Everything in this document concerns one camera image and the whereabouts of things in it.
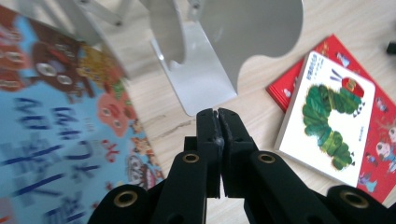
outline picture book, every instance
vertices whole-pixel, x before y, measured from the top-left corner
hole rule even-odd
[[[396,104],[390,100],[336,35],[326,37],[313,50],[375,84],[375,105],[370,119],[357,188],[364,190],[382,203],[396,185],[396,161],[393,159],[393,150],[396,145]],[[295,81],[303,63],[304,59],[301,59],[266,88],[284,111],[289,106]]]
[[[87,223],[121,184],[163,180],[120,64],[0,6],[0,222]]]
[[[375,85],[321,54],[304,61],[275,149],[356,186]]]

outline wooden table surface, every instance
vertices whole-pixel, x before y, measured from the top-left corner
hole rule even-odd
[[[11,6],[11,0],[2,0]],[[117,1],[98,0],[108,8]],[[177,0],[182,16],[187,0]],[[149,14],[134,1],[121,27],[96,19],[129,78],[128,90],[138,117],[167,176],[172,161],[183,150],[185,136],[195,136],[196,119],[185,114],[149,43]],[[284,113],[265,87],[301,59],[327,35],[336,34],[380,87],[396,102],[396,56],[388,56],[389,41],[396,41],[396,1],[304,1],[304,25],[296,46],[279,58],[254,56],[240,70],[238,96],[215,107],[239,114],[260,150],[273,150]],[[305,184],[322,194],[339,183],[285,159]],[[396,202],[396,190],[385,200]],[[243,200],[209,199],[207,223],[248,223]]]

